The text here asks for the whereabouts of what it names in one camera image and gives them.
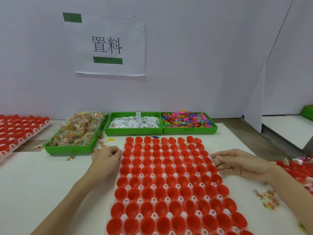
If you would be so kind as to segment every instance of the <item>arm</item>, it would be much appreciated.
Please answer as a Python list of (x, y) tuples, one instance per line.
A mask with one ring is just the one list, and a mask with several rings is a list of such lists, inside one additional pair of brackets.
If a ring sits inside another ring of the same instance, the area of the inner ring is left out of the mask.
[(87, 172), (31, 235), (65, 234), (81, 202), (92, 188), (116, 168), (121, 155), (122, 151), (116, 146), (103, 148), (93, 154), (92, 163)]
[(259, 180), (273, 187), (298, 220), (313, 234), (313, 196), (284, 169), (239, 149), (211, 155), (221, 174)]

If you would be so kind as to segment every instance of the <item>brown floor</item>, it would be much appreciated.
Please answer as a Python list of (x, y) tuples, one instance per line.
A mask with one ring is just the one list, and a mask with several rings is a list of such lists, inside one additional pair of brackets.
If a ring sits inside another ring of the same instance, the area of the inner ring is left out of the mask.
[[(282, 160), (288, 156), (268, 142), (241, 119), (212, 119), (215, 123), (223, 123), (229, 128), (255, 155), (268, 161)], [(31, 152), (35, 146), (47, 143), (48, 140), (29, 140), (15, 152)]]

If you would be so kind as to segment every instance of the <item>paper sign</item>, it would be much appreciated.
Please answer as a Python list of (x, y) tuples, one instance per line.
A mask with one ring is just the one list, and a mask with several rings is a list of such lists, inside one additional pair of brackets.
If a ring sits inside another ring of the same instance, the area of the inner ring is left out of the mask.
[(145, 75), (145, 24), (121, 18), (63, 13), (70, 54), (77, 73)]

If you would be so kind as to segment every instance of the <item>tray of red egg shells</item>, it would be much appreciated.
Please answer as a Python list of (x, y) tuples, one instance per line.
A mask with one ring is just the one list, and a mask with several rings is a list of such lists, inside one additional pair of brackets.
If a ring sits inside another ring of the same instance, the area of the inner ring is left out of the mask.
[(49, 117), (0, 115), (0, 161), (49, 125)]
[(104, 234), (251, 235), (202, 140), (128, 137)]

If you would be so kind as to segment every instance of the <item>green bin with candy packets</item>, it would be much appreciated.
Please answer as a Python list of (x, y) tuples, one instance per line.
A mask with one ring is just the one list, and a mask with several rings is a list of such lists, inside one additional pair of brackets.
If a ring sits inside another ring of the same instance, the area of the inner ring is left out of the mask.
[(160, 121), (158, 123), (158, 128), (110, 128), (110, 124), (114, 118), (122, 117), (135, 117), (136, 112), (112, 112), (105, 127), (104, 131), (106, 135), (135, 135), (135, 134), (145, 134), (145, 135), (155, 135), (163, 133), (163, 123), (160, 112), (140, 112), (141, 117), (157, 117)]
[(305, 118), (313, 120), (313, 105), (312, 106), (304, 106), (301, 110), (301, 115)]
[(56, 134), (51, 138), (49, 142), (45, 144), (45, 150), (49, 154), (72, 154), (72, 153), (91, 153), (96, 143), (98, 142), (99, 135), (102, 133), (106, 122), (108, 121), (108, 115), (106, 114), (101, 121), (99, 128), (90, 142), (89, 145), (84, 146), (50, 146)]
[[(172, 114), (172, 112), (161, 112), (161, 116), (165, 113)], [(166, 127), (163, 126), (163, 134), (215, 134), (217, 131), (216, 124), (209, 118), (206, 113), (203, 113), (206, 118), (212, 122), (212, 127)]]

